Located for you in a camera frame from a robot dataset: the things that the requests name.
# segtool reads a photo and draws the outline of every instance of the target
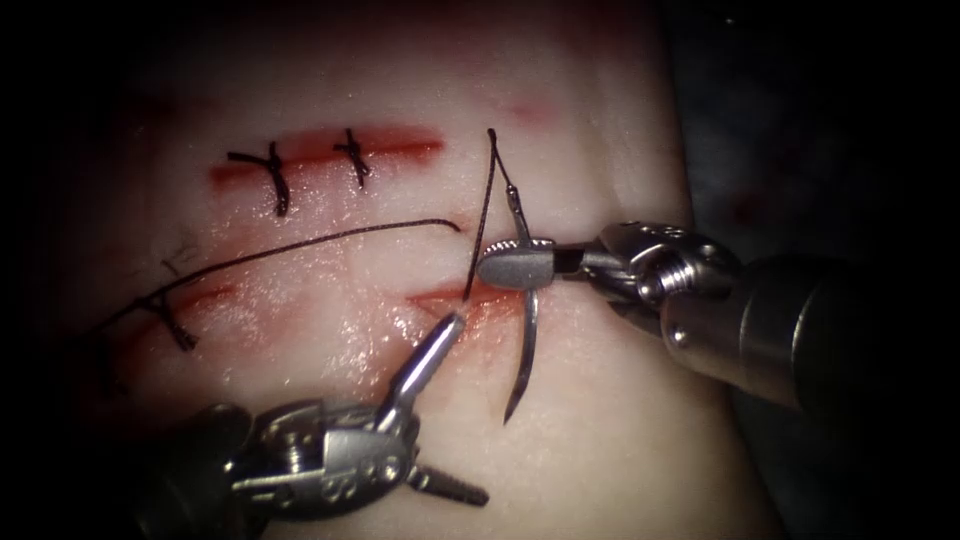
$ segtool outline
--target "metal instrument wrist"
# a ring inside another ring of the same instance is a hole
[[[711,238],[659,223],[608,225],[587,251],[592,254],[582,263],[587,281],[617,314],[657,336],[667,296],[724,297],[741,270],[737,257]]]

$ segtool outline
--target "black suture thread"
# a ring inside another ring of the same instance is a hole
[[[497,155],[497,132],[493,128],[487,129],[490,137],[490,168],[487,172],[487,187],[483,194],[483,206],[480,210],[480,225],[477,227],[477,238],[473,242],[473,255],[470,257],[470,270],[467,271],[467,284],[463,288],[461,301],[470,299],[470,290],[473,288],[473,279],[477,274],[477,260],[480,258],[480,245],[483,243],[483,229],[487,226],[487,212],[490,209],[490,193],[493,190],[493,175],[496,172],[495,156]]]
[[[189,273],[189,274],[187,274],[187,275],[185,275],[185,276],[183,276],[183,277],[180,277],[180,278],[178,278],[178,279],[176,279],[176,280],[174,280],[174,281],[171,281],[170,283],[168,283],[168,284],[166,284],[166,285],[164,285],[164,286],[156,289],[155,291],[151,292],[150,294],[148,294],[148,295],[146,295],[146,296],[144,296],[144,297],[142,297],[142,298],[139,298],[139,299],[137,299],[137,300],[134,300],[134,301],[131,302],[128,306],[126,306],[126,307],[124,307],[123,309],[117,311],[117,312],[114,313],[113,315],[110,315],[109,317],[107,317],[106,319],[104,319],[103,321],[101,321],[99,324],[97,324],[96,326],[94,326],[93,328],[91,328],[90,330],[88,330],[87,332],[85,332],[85,333],[83,334],[83,336],[89,336],[89,335],[92,335],[92,334],[98,334],[98,333],[102,332],[104,329],[108,328],[109,326],[113,325],[114,323],[116,323],[117,321],[119,321],[120,319],[122,319],[123,317],[126,317],[127,315],[129,315],[129,314],[132,313],[133,311],[135,311],[135,310],[137,310],[137,309],[143,308],[143,307],[144,307],[143,304],[144,304],[145,302],[147,303],[147,305],[152,305],[152,304],[150,304],[150,302],[151,302],[154,298],[160,298],[160,297],[166,295],[167,293],[169,293],[170,291],[172,291],[173,289],[176,289],[177,287],[180,287],[180,286],[186,285],[186,284],[188,284],[188,283],[192,283],[192,282],[194,282],[194,281],[197,281],[198,279],[200,279],[200,278],[202,278],[202,277],[204,277],[204,276],[207,276],[207,275],[209,275],[209,274],[212,274],[213,272],[218,272],[218,271],[220,271],[220,270],[225,270],[225,269],[227,269],[227,268],[231,268],[231,267],[233,267],[233,266],[238,266],[238,265],[241,265],[241,264],[244,264],[244,263],[248,263],[248,262],[251,262],[251,261],[256,261],[256,260],[260,260],[260,259],[265,259],[265,258],[267,258],[267,257],[272,257],[273,255],[279,255],[279,254],[281,254],[281,253],[286,253],[286,252],[288,252],[288,251],[294,251],[294,250],[297,250],[297,249],[302,249],[302,248],[305,248],[305,247],[309,247],[309,246],[313,246],[313,245],[317,245],[317,244],[322,244],[322,243],[324,243],[324,242],[329,242],[329,241],[332,241],[332,240],[339,240],[339,239],[341,239],[341,238],[346,238],[346,237],[348,237],[348,236],[356,236],[356,235],[358,235],[358,234],[364,234],[364,233],[376,232],[376,231],[385,231],[385,230],[390,230],[390,229],[403,229],[403,228],[408,228],[408,227],[422,227],[422,226],[427,226],[427,225],[443,225],[443,226],[445,226],[445,227],[449,227],[450,229],[453,229],[453,230],[456,231],[456,232],[460,232],[460,227],[458,227],[456,223],[454,223],[454,222],[452,222],[452,221],[449,221],[449,220],[446,220],[446,219],[431,218],[431,219],[419,219],[419,220],[414,220],[414,221],[400,221],[400,222],[396,222],[396,223],[385,223],[385,224],[381,224],[381,225],[371,225],[371,226],[369,226],[369,227],[361,227],[361,228],[359,228],[359,229],[351,229],[351,230],[341,231],[341,232],[338,232],[338,233],[328,234],[328,235],[324,235],[324,236],[318,236],[318,237],[316,237],[316,238],[310,238],[310,239],[307,239],[307,240],[301,240],[301,241],[299,241],[299,242],[294,242],[294,243],[292,243],[292,244],[287,244],[287,245],[285,245],[285,246],[280,246],[280,247],[277,247],[277,248],[268,249],[268,250],[266,250],[266,251],[261,251],[261,252],[259,252],[259,253],[253,253],[253,254],[250,254],[250,255],[243,256],[243,257],[238,257],[238,258],[236,258],[236,259],[232,259],[232,260],[229,260],[229,261],[224,261],[224,262],[221,262],[221,263],[217,263],[217,264],[213,264],[213,265],[207,266],[207,267],[205,267],[205,268],[201,268],[200,270],[197,270],[197,271],[195,271],[195,272],[191,272],[191,273]]]
[[[177,272],[177,268],[173,266],[173,264],[171,264],[170,261],[164,259],[160,261],[160,264],[162,264],[167,270],[170,270],[170,273],[173,274],[173,277],[177,277],[180,275],[180,272]]]
[[[283,169],[283,161],[280,159],[280,156],[277,155],[276,141],[270,141],[269,157],[267,159],[258,158],[257,156],[251,156],[249,154],[241,154],[239,152],[227,152],[227,159],[229,161],[253,163],[267,169],[267,172],[270,173],[270,178],[273,180],[274,190],[277,193],[277,206],[275,209],[277,217],[287,215],[287,210],[290,208],[290,187],[287,186],[287,181],[283,178],[283,173],[281,172],[281,169]]]
[[[138,298],[134,300],[134,303],[137,304],[137,307],[140,309],[149,311],[160,317],[160,320],[163,321],[167,330],[170,331],[170,334],[173,336],[174,341],[177,342],[177,346],[180,347],[181,351],[187,352],[196,348],[199,338],[187,332],[186,329],[177,323],[173,317],[173,310],[170,309],[170,303],[167,302],[166,293],[146,298]]]
[[[353,169],[357,172],[357,182],[360,184],[360,189],[363,189],[363,180],[370,174],[370,167],[367,167],[367,164],[363,162],[363,157],[360,156],[360,144],[353,138],[353,130],[347,128],[347,144],[335,144],[333,149],[337,152],[347,153],[350,161],[353,162]]]

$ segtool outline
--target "surgical suture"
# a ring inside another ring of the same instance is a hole
[[[287,181],[281,172],[283,161],[281,161],[280,156],[277,155],[276,141],[270,142],[269,152],[267,159],[249,154],[241,154],[239,152],[227,152],[227,159],[230,161],[254,163],[267,169],[267,172],[270,173],[270,178],[273,179],[273,187],[277,192],[277,217],[283,217],[287,215],[287,210],[290,208],[290,187],[287,186]]]
[[[507,174],[507,169],[504,167],[503,160],[500,158],[500,152],[497,150],[497,132],[491,128],[487,130],[487,135],[490,138],[490,167],[487,173],[487,184],[484,192],[483,208],[480,214],[480,225],[477,230],[477,237],[474,243],[473,256],[470,261],[470,270],[467,274],[467,284],[463,291],[464,302],[470,298],[470,288],[476,275],[477,259],[480,255],[480,245],[482,244],[483,240],[483,229],[486,224],[487,212],[490,207],[490,193],[493,186],[493,177],[497,167],[499,167],[500,173],[503,175],[503,179],[507,184],[507,206],[510,208],[510,213],[513,216],[514,228],[517,231],[517,240],[515,240],[515,242],[524,247],[533,247],[534,243],[538,241],[534,240],[530,236],[530,230],[527,227],[527,220],[523,215],[523,207],[520,204],[520,190],[517,189],[517,186],[510,181],[510,175]],[[517,378],[514,380],[513,390],[510,392],[510,398],[507,400],[507,408],[503,415],[504,424],[506,424],[507,421],[510,420],[510,417],[513,416],[513,412],[520,403],[520,398],[523,397],[523,394],[527,389],[527,384],[530,382],[530,374],[533,372],[533,357],[537,346],[538,316],[539,301],[537,298],[537,290],[527,289],[524,291],[523,347],[520,352],[520,366],[517,369]]]
[[[221,270],[232,268],[234,266],[249,263],[252,261],[266,259],[274,255],[280,255],[281,253],[287,253],[290,251],[303,249],[309,246],[322,244],[324,242],[330,242],[330,241],[339,240],[342,238],[347,238],[350,236],[357,236],[360,234],[376,232],[376,231],[386,231],[391,229],[402,229],[402,228],[410,228],[410,227],[435,226],[435,225],[444,226],[456,232],[460,232],[460,227],[458,227],[455,223],[453,223],[452,221],[449,221],[446,219],[440,219],[440,218],[420,219],[420,220],[413,220],[413,221],[400,221],[396,223],[384,223],[380,225],[360,227],[357,229],[350,229],[350,230],[340,231],[340,232],[336,232],[336,233],[328,234],[324,236],[318,236],[315,238],[309,238],[307,240],[301,240],[299,242],[294,242],[292,244],[287,244],[287,245],[276,247],[273,249],[268,249],[266,251],[252,253],[250,255],[238,257],[236,259],[213,264],[205,268],[201,268],[199,270],[191,272],[189,274],[177,277],[177,279],[171,281],[170,283],[167,283],[166,285],[163,285],[157,288],[153,292],[146,294],[144,296],[141,296],[139,298],[136,298],[126,307],[110,315],[109,317],[101,321],[99,324],[95,325],[93,328],[91,328],[90,330],[88,330],[87,332],[79,336],[79,338],[83,340],[83,339],[89,339],[92,336],[100,336],[102,335],[102,332],[104,330],[106,330],[108,327],[115,324],[120,319],[126,317],[127,315],[129,315],[130,313],[138,309],[142,309],[157,315],[160,318],[160,320],[164,323],[164,325],[167,327],[167,330],[170,332],[177,346],[183,351],[190,351],[196,347],[199,338],[189,333],[186,329],[184,329],[182,326],[180,326],[177,323],[174,317],[173,310],[170,308],[169,301],[168,301],[168,294],[174,289],[193,283],[199,280],[200,278],[205,277],[214,272],[219,272]],[[101,368],[109,364],[109,358],[107,358],[107,360],[108,361],[105,363],[101,362],[103,364]],[[112,377],[109,374],[107,375],[101,374],[101,378],[104,381],[107,381]],[[110,384],[119,384],[119,381],[115,381]]]
[[[370,174],[370,167],[364,163],[363,157],[360,156],[360,144],[353,138],[353,130],[347,128],[347,144],[335,144],[333,149],[338,152],[346,152],[347,156],[350,157],[353,168],[357,172],[357,182],[360,184],[360,189],[363,189],[364,179]]]

